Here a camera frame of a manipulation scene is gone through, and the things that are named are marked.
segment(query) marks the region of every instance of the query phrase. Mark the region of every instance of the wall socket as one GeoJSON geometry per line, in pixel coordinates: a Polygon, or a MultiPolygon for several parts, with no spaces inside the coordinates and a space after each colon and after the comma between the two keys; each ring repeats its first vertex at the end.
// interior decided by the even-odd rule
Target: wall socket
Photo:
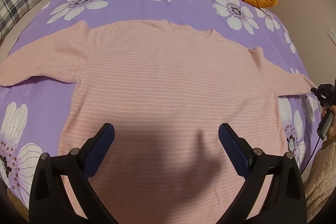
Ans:
{"type": "Polygon", "coordinates": [[[328,35],[331,38],[331,40],[334,42],[334,44],[336,45],[336,32],[333,27],[330,28],[328,35]]]}

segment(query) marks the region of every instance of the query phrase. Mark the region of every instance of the purple floral bedsheet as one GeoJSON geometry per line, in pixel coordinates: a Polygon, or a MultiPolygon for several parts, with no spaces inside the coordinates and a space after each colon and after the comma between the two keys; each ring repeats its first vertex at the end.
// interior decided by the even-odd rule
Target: purple floral bedsheet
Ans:
{"type": "MultiPolygon", "coordinates": [[[[262,47],[266,59],[288,72],[307,75],[281,21],[240,0],[52,0],[22,32],[10,54],[80,20],[95,28],[136,19],[213,28],[245,47],[262,47]]],[[[74,87],[46,77],[0,86],[0,177],[27,207],[39,155],[58,154],[74,87]]],[[[279,108],[288,150],[302,169],[318,139],[318,102],[313,95],[288,96],[279,98],[279,108]]]]}

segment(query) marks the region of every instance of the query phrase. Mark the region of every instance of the wall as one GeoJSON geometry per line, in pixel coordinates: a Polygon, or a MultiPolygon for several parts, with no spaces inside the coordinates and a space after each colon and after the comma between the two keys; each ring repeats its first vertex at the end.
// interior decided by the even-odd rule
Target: wall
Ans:
{"type": "Polygon", "coordinates": [[[334,83],[336,46],[327,33],[336,30],[336,0],[278,0],[271,8],[293,38],[305,68],[316,84],[334,83]]]}

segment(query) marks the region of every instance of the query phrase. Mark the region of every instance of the brown floor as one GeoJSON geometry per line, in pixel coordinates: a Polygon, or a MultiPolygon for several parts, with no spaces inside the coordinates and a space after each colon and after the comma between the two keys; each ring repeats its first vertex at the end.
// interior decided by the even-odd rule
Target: brown floor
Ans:
{"type": "Polygon", "coordinates": [[[10,201],[14,204],[15,208],[19,211],[19,213],[28,221],[28,209],[16,196],[13,195],[13,193],[9,189],[7,189],[7,195],[10,201]]]}

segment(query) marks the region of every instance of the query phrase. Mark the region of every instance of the shirt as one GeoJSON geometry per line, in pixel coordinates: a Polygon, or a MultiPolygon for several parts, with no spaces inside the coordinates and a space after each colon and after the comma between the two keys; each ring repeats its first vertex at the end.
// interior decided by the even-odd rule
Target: shirt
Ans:
{"type": "MultiPolygon", "coordinates": [[[[113,124],[115,140],[89,181],[121,224],[216,223],[244,182],[219,142],[219,126],[228,122],[253,148],[283,155],[277,96],[314,86],[267,61],[259,47],[151,20],[94,29],[80,21],[0,65],[3,86],[36,75],[76,83],[59,155],[113,124]]],[[[80,212],[67,180],[65,187],[80,212]]]]}

